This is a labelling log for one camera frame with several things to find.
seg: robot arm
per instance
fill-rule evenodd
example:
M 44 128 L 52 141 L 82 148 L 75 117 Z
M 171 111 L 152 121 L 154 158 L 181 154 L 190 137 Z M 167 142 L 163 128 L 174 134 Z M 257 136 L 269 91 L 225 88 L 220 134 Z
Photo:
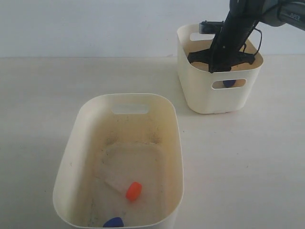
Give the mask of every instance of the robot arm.
M 215 37 L 209 49 L 190 53 L 189 62 L 209 64 L 210 73 L 230 71 L 245 62 L 253 64 L 257 53 L 241 49 L 253 30 L 258 30 L 259 22 L 275 27 L 287 23 L 305 30 L 305 0 L 230 0 L 225 21 L 200 23 L 199 33 Z

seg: orange bottle cap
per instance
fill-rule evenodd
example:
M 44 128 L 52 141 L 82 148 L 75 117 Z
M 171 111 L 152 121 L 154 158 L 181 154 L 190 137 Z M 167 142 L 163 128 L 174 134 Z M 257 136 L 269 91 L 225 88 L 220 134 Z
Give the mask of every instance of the orange bottle cap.
M 142 191 L 142 185 L 138 182 L 133 182 L 127 192 L 126 192 L 126 198 L 129 199 L 131 202 L 135 201 Z

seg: small bin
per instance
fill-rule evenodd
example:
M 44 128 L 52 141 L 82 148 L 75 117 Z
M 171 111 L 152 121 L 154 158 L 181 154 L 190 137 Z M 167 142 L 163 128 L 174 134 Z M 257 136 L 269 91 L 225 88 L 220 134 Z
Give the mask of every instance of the small bin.
M 210 48 L 213 40 L 191 40 L 192 34 L 198 34 L 199 25 L 185 25 L 178 29 L 178 75 L 188 106 L 201 114 L 215 114 L 237 111 L 244 107 L 252 86 L 263 65 L 258 53 L 255 62 L 234 66 L 230 72 L 209 73 L 205 63 L 187 60 L 190 52 Z M 256 48 L 246 41 L 247 53 L 255 53 Z M 231 88 L 225 88 L 223 81 L 236 80 Z
M 133 202 L 95 173 L 111 169 L 142 185 Z M 56 177 L 53 204 L 74 228 L 172 229 L 184 192 L 183 161 L 174 106 L 155 94 L 109 94 L 79 111 Z

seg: table surface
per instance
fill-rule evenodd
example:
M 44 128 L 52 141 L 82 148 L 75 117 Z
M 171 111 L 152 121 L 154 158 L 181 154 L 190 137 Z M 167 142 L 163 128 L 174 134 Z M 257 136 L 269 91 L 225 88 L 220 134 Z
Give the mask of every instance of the table surface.
M 80 107 L 154 93 L 176 108 L 185 194 L 175 229 L 303 229 L 305 56 L 265 56 L 246 106 L 197 114 L 176 58 L 0 59 L 0 228 L 67 229 L 52 191 Z

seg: cream plastic bin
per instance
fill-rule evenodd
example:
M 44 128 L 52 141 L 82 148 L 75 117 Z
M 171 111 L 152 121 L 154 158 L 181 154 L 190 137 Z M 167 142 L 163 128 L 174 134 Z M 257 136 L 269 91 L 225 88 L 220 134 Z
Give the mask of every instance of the cream plastic bin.
M 212 43 L 212 40 L 192 41 L 190 36 L 198 34 L 198 31 L 198 24 L 185 25 L 177 31 L 178 75 L 188 106 L 201 114 L 225 113 L 243 108 L 263 64 L 262 56 L 258 53 L 252 65 L 244 63 L 233 67 L 230 72 L 209 73 L 207 64 L 190 64 L 187 60 L 190 52 L 208 49 Z M 245 52 L 256 52 L 249 40 L 246 45 Z M 236 80 L 236 83 L 232 88 L 225 88 L 225 80 Z
M 95 176 L 111 168 L 142 184 L 130 202 Z M 74 228 L 103 228 L 121 217 L 124 228 L 172 229 L 184 192 L 177 117 L 155 94 L 109 94 L 79 111 L 56 177 L 53 204 Z

